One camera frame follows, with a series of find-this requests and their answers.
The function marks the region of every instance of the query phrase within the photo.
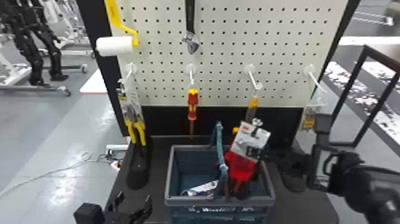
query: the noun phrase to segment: yellow paint roller handle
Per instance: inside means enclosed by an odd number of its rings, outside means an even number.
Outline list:
[[[136,30],[133,30],[129,27],[122,25],[121,17],[118,12],[118,6],[115,3],[115,0],[105,0],[105,7],[107,9],[108,19],[110,20],[111,24],[132,34],[133,35],[132,46],[138,46],[139,45],[138,32]]]

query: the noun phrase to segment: plastic crate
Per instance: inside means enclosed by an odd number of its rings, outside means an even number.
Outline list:
[[[165,186],[165,204],[173,224],[267,223],[275,193],[264,162],[257,181],[249,186],[249,197],[240,201],[209,196],[181,196],[181,192],[217,180],[219,170],[216,147],[208,145],[173,145]]]

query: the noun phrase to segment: orange screwdriver handle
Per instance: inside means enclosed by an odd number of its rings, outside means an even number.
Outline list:
[[[197,119],[197,104],[199,103],[199,91],[195,88],[189,89],[189,94],[187,96],[187,104],[189,105],[189,112],[187,118],[189,120]]]

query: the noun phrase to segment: screwdriver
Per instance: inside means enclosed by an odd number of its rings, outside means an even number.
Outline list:
[[[251,124],[251,121],[255,116],[255,112],[257,111],[257,106],[258,106],[258,96],[254,95],[246,111],[245,121],[247,123]]]
[[[199,91],[196,88],[190,88],[187,96],[187,104],[189,106],[189,112],[187,114],[187,118],[190,121],[190,138],[193,138],[194,128],[195,128],[195,120],[197,119],[197,104],[199,103]]]

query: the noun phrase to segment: pegboard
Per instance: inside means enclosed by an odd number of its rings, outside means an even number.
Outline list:
[[[252,63],[264,85],[260,107],[304,107],[315,86],[304,67],[320,74],[348,1],[196,1],[200,47],[193,55],[182,42],[184,0],[117,3],[123,23],[139,32],[140,45],[118,62],[123,76],[125,64],[136,64],[128,83],[142,105],[187,106],[185,66],[194,63],[199,106],[246,107],[253,87],[243,68]]]

